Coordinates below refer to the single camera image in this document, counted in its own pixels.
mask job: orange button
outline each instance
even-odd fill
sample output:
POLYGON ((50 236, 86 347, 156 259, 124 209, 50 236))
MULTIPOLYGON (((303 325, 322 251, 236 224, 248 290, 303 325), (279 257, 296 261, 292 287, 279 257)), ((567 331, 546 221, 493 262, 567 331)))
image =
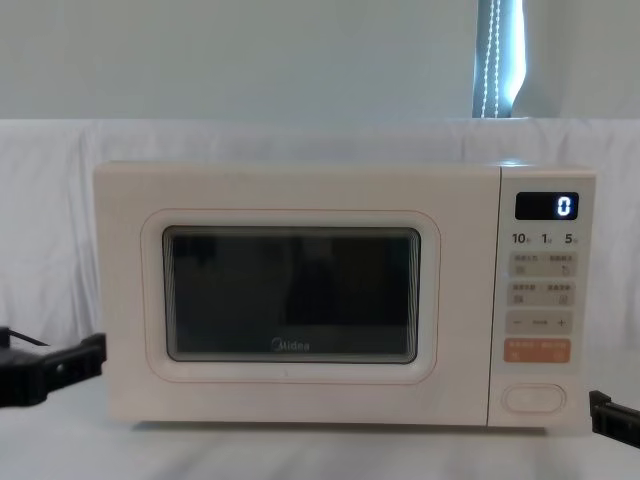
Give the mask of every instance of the orange button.
POLYGON ((509 363, 567 363, 571 341, 559 338, 507 338, 504 361, 509 363))

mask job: window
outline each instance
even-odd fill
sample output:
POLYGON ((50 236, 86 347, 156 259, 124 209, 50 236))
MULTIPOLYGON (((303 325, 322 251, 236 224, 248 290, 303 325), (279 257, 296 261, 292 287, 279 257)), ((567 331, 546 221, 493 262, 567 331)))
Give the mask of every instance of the window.
POLYGON ((479 0, 473 116, 511 117, 526 74, 523 0, 479 0))

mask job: midea logo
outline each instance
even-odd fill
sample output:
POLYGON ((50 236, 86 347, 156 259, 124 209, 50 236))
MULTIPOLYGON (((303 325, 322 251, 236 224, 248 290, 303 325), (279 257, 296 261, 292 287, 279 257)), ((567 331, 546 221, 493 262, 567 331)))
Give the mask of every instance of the midea logo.
POLYGON ((286 340, 275 337, 271 340, 272 352, 308 352, 311 346, 308 343, 298 342, 297 340, 286 340))

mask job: button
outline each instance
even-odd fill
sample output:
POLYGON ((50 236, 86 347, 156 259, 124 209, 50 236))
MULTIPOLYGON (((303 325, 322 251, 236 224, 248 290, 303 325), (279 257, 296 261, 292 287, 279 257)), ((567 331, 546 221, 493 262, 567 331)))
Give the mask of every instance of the button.
POLYGON ((571 341, 564 338, 507 338, 504 361, 508 363, 568 363, 571 341))
POLYGON ((509 259, 509 275, 516 277, 573 277, 576 274, 576 252, 513 252, 509 259))
POLYGON ((575 301, 573 282, 511 282, 507 303, 509 305, 534 305, 544 307, 568 307, 575 301))
POLYGON ((573 314, 569 310, 510 310, 507 333, 516 335, 569 335, 573 314))
POLYGON ((558 385, 521 384, 507 388, 502 395, 502 406, 513 413, 555 413, 567 399, 558 385))

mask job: wall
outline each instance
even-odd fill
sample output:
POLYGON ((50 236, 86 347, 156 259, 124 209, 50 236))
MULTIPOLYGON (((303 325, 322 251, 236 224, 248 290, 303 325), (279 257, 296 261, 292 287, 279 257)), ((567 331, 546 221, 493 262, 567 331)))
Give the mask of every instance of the wall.
POLYGON ((527 78, 514 116, 640 117, 640 2, 526 0, 527 78))
POLYGON ((475 0, 3 0, 0 117, 470 117, 475 0))

